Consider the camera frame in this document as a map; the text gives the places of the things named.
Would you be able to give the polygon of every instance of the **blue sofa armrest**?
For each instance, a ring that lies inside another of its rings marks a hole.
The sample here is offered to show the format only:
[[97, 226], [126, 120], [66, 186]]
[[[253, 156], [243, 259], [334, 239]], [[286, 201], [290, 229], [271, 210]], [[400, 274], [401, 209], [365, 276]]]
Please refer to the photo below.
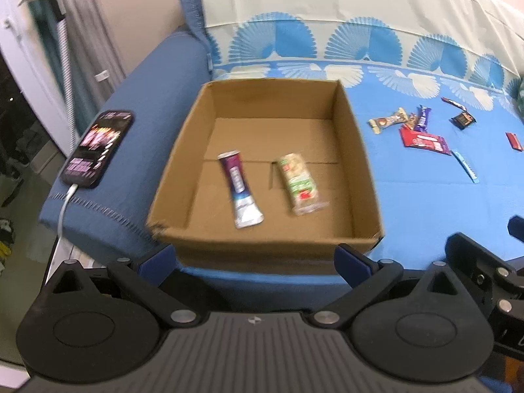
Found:
[[[136, 258], [158, 245], [145, 228], [173, 143], [203, 83], [205, 46], [187, 31], [167, 37], [129, 75], [102, 110], [126, 109], [135, 121], [95, 189], [78, 189], [64, 217], [64, 236], [102, 264]], [[56, 231], [69, 186], [54, 182], [40, 221]]]

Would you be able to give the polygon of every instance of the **red package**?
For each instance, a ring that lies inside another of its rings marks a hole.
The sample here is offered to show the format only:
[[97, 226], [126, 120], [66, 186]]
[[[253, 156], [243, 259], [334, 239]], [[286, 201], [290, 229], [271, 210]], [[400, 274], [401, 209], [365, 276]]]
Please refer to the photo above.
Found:
[[450, 148], [447, 147], [446, 140], [441, 136], [413, 131], [405, 125], [400, 128], [400, 136], [402, 137], [402, 141], [406, 147], [427, 149], [429, 151], [451, 155]]
[[509, 143], [512, 145], [512, 148], [517, 151], [522, 150], [522, 146], [519, 142], [519, 139], [515, 133], [506, 133], [506, 136], [508, 137]]

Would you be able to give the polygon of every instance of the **snack package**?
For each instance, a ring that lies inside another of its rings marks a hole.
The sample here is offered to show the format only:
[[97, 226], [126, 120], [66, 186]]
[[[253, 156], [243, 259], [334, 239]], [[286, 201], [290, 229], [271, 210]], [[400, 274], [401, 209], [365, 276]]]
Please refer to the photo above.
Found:
[[519, 142], [519, 139], [515, 133], [506, 133], [509, 143], [512, 145], [512, 148], [517, 151], [522, 151], [522, 145]]
[[473, 183], [478, 183], [478, 176], [475, 174], [471, 166], [467, 163], [467, 161], [460, 154], [460, 152], [456, 149], [453, 149], [451, 152], [455, 156], [455, 158], [457, 158], [460, 165], [462, 165], [462, 168], [466, 170], [466, 173], [468, 174], [468, 176], [470, 176], [470, 179], [473, 181]]
[[408, 127], [410, 130], [413, 130], [415, 128], [415, 125], [417, 125], [419, 121], [419, 116], [417, 114], [409, 114], [408, 120], [404, 123], [406, 127]]
[[373, 118], [368, 121], [371, 128], [373, 128], [373, 133], [379, 135], [384, 128], [389, 127], [393, 124], [399, 124], [401, 122], [406, 122], [408, 120], [408, 115], [405, 113], [403, 108], [399, 108], [393, 115], [386, 118]]
[[464, 112], [467, 112], [467, 109], [463, 104], [452, 101], [451, 99], [448, 99], [447, 97], [441, 97], [441, 99], [443, 102], [452, 104], [453, 106], [456, 106], [457, 108], [462, 109]]
[[455, 125], [455, 127], [464, 130], [468, 125], [477, 122], [477, 120], [471, 115], [468, 111], [462, 111], [456, 117], [450, 119], [450, 121]]
[[323, 208], [326, 202], [319, 201], [319, 190], [298, 153], [289, 153], [278, 160], [296, 215], [310, 213]]
[[402, 141], [406, 147], [427, 149], [429, 151], [451, 155], [450, 148], [447, 146], [446, 140], [441, 136], [413, 131], [404, 125], [400, 129], [400, 136], [402, 137]]
[[431, 111], [431, 108], [426, 106], [419, 106], [419, 120], [417, 125], [413, 127], [414, 131], [427, 132], [428, 131], [428, 116]]
[[262, 223], [264, 215], [255, 204], [250, 188], [247, 187], [242, 161], [240, 161], [240, 152], [221, 153], [217, 158], [230, 186], [236, 228], [241, 229]]

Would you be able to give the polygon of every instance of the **ribbed gray panel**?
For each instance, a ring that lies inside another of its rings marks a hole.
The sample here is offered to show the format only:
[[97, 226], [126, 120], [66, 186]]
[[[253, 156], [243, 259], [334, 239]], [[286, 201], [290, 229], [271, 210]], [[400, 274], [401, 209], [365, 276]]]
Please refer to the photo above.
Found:
[[21, 391], [490, 393], [475, 378], [446, 386], [391, 379], [362, 363], [340, 332], [310, 327], [297, 313], [213, 313], [200, 327], [171, 331], [148, 363], [120, 379], [68, 386], [34, 378]]

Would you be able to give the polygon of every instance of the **phone screen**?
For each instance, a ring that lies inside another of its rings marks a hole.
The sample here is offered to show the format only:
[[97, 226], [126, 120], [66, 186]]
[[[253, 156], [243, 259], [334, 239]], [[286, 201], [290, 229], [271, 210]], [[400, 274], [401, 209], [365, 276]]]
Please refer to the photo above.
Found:
[[60, 174], [62, 181], [95, 187], [132, 122], [132, 112], [102, 112], [69, 157]]

